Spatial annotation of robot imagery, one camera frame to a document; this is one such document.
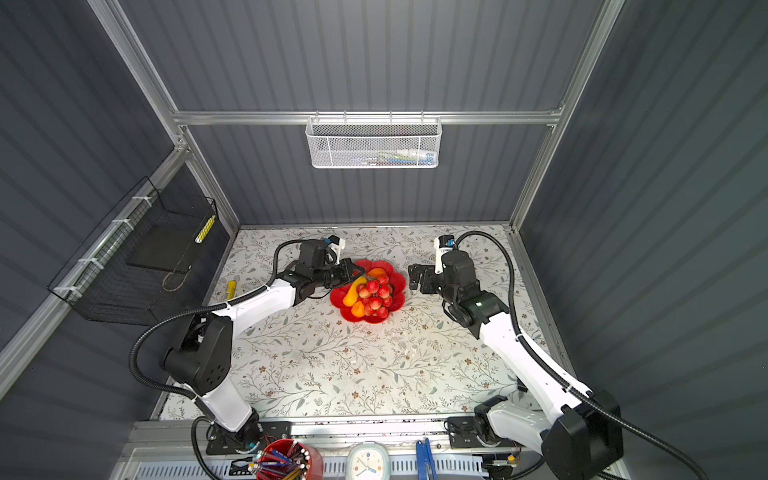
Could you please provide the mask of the yellow marker on table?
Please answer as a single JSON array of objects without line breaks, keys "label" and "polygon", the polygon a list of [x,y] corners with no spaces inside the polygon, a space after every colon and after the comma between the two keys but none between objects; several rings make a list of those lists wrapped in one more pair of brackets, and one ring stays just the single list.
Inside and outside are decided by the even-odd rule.
[{"label": "yellow marker on table", "polygon": [[235,280],[230,280],[226,286],[227,300],[232,300],[235,297],[236,289],[237,289],[237,282]]}]

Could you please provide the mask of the white alarm clock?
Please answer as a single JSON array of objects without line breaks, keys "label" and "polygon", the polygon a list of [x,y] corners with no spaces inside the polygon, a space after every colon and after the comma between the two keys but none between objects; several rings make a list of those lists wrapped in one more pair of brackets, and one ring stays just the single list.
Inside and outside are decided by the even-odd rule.
[{"label": "white alarm clock", "polygon": [[389,480],[391,460],[388,450],[379,443],[362,443],[348,453],[346,480]]}]

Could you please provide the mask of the small fake orange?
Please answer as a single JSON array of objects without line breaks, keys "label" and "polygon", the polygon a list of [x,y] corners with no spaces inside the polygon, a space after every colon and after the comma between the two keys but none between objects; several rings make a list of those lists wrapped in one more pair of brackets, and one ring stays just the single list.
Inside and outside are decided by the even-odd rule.
[{"label": "small fake orange", "polygon": [[362,318],[366,315],[366,305],[362,301],[357,301],[351,308],[350,313],[355,318]]}]

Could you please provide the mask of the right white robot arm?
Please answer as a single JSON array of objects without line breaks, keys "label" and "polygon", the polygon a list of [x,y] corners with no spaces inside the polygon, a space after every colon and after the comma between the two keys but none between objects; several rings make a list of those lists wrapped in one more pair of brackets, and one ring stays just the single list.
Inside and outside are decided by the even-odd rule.
[{"label": "right white robot arm", "polygon": [[512,304],[482,289],[467,252],[443,248],[434,264],[409,266],[408,280],[410,289],[440,296],[444,313],[498,355],[538,406],[531,411],[503,396],[478,405],[479,441],[525,446],[559,479],[608,478],[624,453],[620,427],[579,400],[588,387],[515,326]]}]

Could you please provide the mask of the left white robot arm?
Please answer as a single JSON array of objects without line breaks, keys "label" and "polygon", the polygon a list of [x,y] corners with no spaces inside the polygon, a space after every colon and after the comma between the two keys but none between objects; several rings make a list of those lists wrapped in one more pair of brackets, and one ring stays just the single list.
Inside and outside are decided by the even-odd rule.
[{"label": "left white robot arm", "polygon": [[263,286],[192,314],[186,332],[161,360],[162,369],[237,450],[254,449],[263,430],[258,413],[232,379],[235,339],[311,298],[319,288],[330,291],[363,278],[364,269],[342,256],[344,245],[335,235],[279,244]]}]

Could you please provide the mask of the red fake grape bunch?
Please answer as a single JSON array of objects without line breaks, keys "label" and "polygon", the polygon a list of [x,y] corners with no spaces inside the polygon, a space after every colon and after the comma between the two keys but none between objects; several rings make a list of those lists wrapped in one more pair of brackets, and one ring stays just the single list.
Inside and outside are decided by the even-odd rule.
[{"label": "red fake grape bunch", "polygon": [[389,317],[389,307],[393,301],[389,277],[379,280],[368,279],[365,286],[359,287],[359,299],[365,305],[366,315],[362,319],[383,321]]}]

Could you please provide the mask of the red flower-shaped fruit bowl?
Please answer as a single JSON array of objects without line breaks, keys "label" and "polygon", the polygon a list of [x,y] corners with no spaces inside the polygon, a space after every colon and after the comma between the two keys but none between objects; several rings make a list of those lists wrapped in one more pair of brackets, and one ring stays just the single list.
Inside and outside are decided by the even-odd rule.
[{"label": "red flower-shaped fruit bowl", "polygon": [[[390,309],[389,317],[393,312],[396,312],[400,310],[405,305],[405,287],[406,287],[406,280],[403,275],[398,273],[394,267],[386,261],[370,261],[370,260],[358,260],[355,262],[356,265],[359,265],[363,268],[364,274],[366,276],[366,273],[373,269],[373,268],[383,268],[387,271],[388,277],[389,277],[389,283],[392,287],[392,294],[393,294],[393,301]],[[359,322],[365,322],[368,324],[380,324],[383,323],[383,321],[375,321],[375,320],[369,320],[369,319],[362,319],[362,318],[355,318],[350,313],[350,308],[343,305],[343,298],[346,295],[349,286],[340,287],[337,289],[334,289],[330,294],[330,302],[331,304],[336,307],[339,312],[341,313],[342,317],[352,323],[359,323]]]}]

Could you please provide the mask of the yellow marker in basket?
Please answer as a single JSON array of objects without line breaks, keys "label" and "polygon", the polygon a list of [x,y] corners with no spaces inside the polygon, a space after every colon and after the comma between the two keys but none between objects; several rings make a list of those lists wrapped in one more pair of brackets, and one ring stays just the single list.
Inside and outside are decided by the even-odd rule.
[{"label": "yellow marker in basket", "polygon": [[211,215],[206,222],[202,225],[198,233],[196,234],[194,241],[196,244],[202,244],[203,241],[208,236],[209,232],[212,230],[213,226],[215,225],[217,220],[216,215]]}]

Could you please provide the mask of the yellow fake corn cob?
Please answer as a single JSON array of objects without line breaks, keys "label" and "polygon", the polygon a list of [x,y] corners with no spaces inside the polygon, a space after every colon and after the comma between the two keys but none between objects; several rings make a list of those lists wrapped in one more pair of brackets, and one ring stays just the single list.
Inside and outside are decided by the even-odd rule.
[{"label": "yellow fake corn cob", "polygon": [[349,287],[343,298],[343,305],[351,308],[359,299],[359,287],[365,286],[368,280],[365,276],[358,277]]}]

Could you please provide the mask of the red pencil cup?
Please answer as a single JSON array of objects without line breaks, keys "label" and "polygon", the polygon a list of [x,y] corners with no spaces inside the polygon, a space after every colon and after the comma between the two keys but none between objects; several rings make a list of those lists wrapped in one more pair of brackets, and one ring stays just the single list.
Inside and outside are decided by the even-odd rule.
[{"label": "red pencil cup", "polygon": [[321,480],[325,467],[316,448],[299,440],[280,439],[259,450],[248,470],[256,479]]}]

